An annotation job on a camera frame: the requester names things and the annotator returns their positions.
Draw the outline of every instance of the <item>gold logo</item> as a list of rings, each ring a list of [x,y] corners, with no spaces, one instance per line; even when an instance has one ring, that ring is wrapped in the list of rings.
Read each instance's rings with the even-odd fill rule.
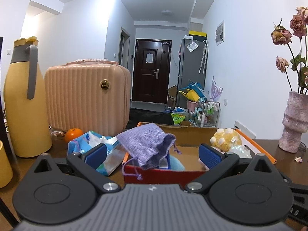
[[[107,80],[103,80],[101,82],[100,86],[101,86],[102,90],[105,90],[105,91],[108,90],[109,87],[110,87],[109,82]]]

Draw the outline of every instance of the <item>yellow thermos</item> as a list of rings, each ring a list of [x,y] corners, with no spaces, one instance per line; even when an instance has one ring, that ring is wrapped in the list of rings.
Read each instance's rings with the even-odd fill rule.
[[[52,145],[37,45],[36,37],[14,42],[4,83],[7,125],[13,149],[19,157],[38,156]]]

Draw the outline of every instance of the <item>gray handle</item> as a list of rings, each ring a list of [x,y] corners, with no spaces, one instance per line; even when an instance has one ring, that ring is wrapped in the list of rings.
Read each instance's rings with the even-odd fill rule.
[[[156,79],[158,79],[158,75],[159,75],[159,69],[156,69],[156,72],[154,72],[156,74]]]
[[[30,64],[29,64],[29,80],[28,80],[28,100],[32,100],[35,94],[36,87],[36,72],[38,66],[38,48],[35,45],[30,45],[26,48],[26,53],[29,53]]]

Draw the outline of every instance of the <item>ceiling light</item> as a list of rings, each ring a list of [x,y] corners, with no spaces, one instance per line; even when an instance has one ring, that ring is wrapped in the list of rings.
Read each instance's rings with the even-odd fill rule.
[[[163,10],[161,12],[161,14],[164,15],[164,16],[172,16],[173,15],[173,13],[170,10]]]

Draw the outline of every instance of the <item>yellow watering can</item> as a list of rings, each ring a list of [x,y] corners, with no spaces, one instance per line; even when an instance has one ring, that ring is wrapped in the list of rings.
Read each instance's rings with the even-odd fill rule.
[[[180,91],[180,93],[185,96],[188,100],[197,102],[200,98],[195,90],[186,89],[188,92],[184,93],[183,91]]]

